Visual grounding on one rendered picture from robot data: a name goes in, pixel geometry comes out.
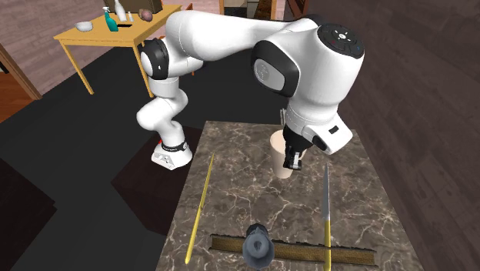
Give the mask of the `dark robot stand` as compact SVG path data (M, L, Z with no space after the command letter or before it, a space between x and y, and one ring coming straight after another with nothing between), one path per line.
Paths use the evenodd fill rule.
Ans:
M160 137L154 134L111 181L142 225L167 235L191 165L169 170L151 160Z

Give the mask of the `yellow handled knife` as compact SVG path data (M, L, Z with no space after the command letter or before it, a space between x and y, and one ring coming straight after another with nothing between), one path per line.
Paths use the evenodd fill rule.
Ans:
M324 177L323 177L322 215L324 219L324 246L325 246L323 271L331 271L331 267L332 267L331 217L330 217L328 164L325 164L325 171L324 171Z

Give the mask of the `yellow wooden table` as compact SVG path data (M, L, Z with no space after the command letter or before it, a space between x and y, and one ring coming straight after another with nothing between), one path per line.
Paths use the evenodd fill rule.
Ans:
M151 22L142 21L137 14L134 14L134 22L132 23L132 26L129 28L120 28L117 32L111 32L108 29L105 16L101 15L100 17L91 20L93 26L91 31L80 32L77 28L71 28L68 31L54 36L53 39L59 41L60 45L65 50L66 55L75 67L76 72L91 95L94 94L92 87L89 85L82 72L82 69L74 60L74 57L72 56L68 46L80 45L132 48L138 66L141 70L142 78L145 82L148 94L151 98L153 98L154 95L152 94L148 85L148 76L145 74L145 71L142 67L138 46L144 45L144 41L149 36L153 35L161 26L163 26L172 13L179 12L181 7L181 5L164 5L160 12L153 15Z

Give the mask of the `brown woven strip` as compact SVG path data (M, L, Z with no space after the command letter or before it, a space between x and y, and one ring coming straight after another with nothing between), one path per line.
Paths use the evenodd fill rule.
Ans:
M242 253L242 246L245 237L226 236L211 234L211 245L209 250L216 250L226 253ZM322 244L312 245L308 243L287 243L274 239L275 259L287 259L294 261L323 263L327 247ZM356 266L376 266L375 254L372 249L360 249L346 246L332 246L332 263L350 264Z

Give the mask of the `beige cup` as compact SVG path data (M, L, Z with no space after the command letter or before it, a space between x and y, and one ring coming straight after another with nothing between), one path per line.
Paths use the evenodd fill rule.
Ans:
M289 178L293 170L283 166L285 161L285 140L282 130L272 133L270 137L270 150L274 175L280 179Z

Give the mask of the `dark grey vase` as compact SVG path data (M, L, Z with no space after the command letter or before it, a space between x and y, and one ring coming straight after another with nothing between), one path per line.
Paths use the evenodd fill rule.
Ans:
M270 265L275 257L274 243L268 237L268 230L260 223L249 226L242 244L242 256L246 264L256 271Z

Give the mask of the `brown marble table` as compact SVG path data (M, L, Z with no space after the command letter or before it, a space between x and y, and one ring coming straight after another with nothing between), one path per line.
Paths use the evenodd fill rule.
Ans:
M332 246L376 251L376 266L334 264L332 271L424 271L359 137L336 154L317 148L287 179L272 171L276 125L207 122L155 271L252 271L238 253L209 250L211 234L243 236L260 223L272 239L324 242L322 180L330 179ZM195 246L185 254L215 154Z

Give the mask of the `long yellow stick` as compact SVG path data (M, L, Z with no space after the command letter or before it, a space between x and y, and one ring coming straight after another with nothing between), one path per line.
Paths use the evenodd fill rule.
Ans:
M206 194L207 194L207 191L208 191L208 184L209 184L209 180L210 180L210 177L211 177L214 158L215 158L215 154L212 154L212 157L210 159L210 163L209 163L209 166L208 166L207 175L205 177L205 183L204 183L204 187L203 187L203 190L202 190L202 196L201 196L201 199L200 199L200 203L198 205L198 209L197 209L197 212L196 212L196 215L195 215L194 225L192 227L192 232L191 232L190 239L189 239L189 242L188 242L188 248L187 248L187 251L186 251L186 254L185 254L185 264L186 265L188 265L190 260L191 260L192 251L193 251L194 246L195 246L195 238L196 238L196 234L197 234L197 231L198 231L199 220L200 220L202 210L203 210L204 204L205 204L205 198L206 198Z

